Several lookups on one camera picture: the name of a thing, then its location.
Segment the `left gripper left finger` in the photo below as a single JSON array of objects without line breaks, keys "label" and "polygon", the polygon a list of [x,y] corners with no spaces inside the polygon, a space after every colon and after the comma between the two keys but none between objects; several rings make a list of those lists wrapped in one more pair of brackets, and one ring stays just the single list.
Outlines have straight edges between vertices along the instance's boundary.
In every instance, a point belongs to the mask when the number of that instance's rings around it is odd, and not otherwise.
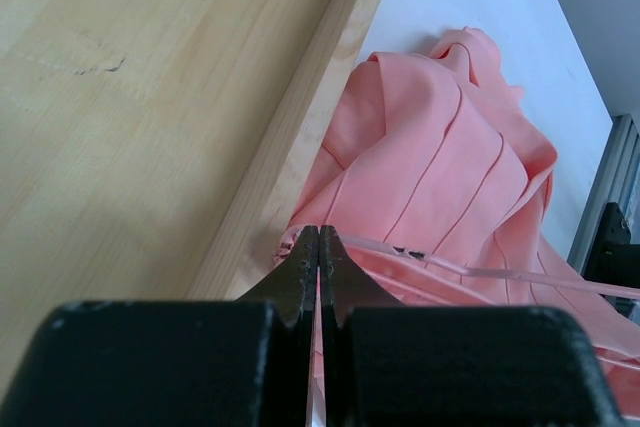
[{"label": "left gripper left finger", "polygon": [[289,255],[238,298],[267,305],[256,377],[259,426],[305,426],[313,373],[319,230],[304,227]]}]

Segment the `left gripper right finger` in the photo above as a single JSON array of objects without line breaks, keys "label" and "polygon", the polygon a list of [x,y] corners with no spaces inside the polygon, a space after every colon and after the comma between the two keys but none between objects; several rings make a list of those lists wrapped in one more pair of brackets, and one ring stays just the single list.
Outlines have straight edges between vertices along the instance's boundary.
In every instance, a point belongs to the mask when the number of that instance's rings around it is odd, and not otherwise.
[{"label": "left gripper right finger", "polygon": [[402,302],[369,276],[347,253],[335,227],[319,233],[319,287],[329,426],[353,426],[358,400],[351,314],[356,308],[400,307]]}]

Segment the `pink skirt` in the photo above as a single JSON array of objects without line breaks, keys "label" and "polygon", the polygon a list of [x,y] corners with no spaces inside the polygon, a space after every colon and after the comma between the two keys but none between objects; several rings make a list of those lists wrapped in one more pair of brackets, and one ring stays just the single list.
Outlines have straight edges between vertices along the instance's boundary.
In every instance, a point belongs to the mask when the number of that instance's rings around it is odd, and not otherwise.
[{"label": "pink skirt", "polygon": [[587,332],[616,401],[639,414],[639,329],[541,232],[557,153],[523,114],[500,51],[475,28],[427,55],[378,52],[351,74],[283,233],[306,225],[432,254],[500,278],[461,276],[361,247],[350,256],[409,305],[553,306]]}]

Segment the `pink wire hanger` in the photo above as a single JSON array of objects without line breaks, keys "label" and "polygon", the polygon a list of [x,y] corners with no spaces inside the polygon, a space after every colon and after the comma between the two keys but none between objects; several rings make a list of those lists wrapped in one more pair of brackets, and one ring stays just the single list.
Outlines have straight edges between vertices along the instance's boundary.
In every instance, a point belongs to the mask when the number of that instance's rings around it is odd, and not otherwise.
[{"label": "pink wire hanger", "polygon": [[341,235],[340,238],[348,246],[359,247],[399,258],[412,259],[415,261],[423,262],[425,264],[433,264],[459,276],[516,280],[532,284],[592,292],[604,296],[626,298],[634,301],[639,300],[638,288],[621,287],[611,284],[587,281],[584,279],[566,279],[563,277],[531,272],[521,272],[506,269],[465,267],[427,252],[412,250],[406,247],[397,247],[392,244],[358,237],[355,235],[344,234]]}]

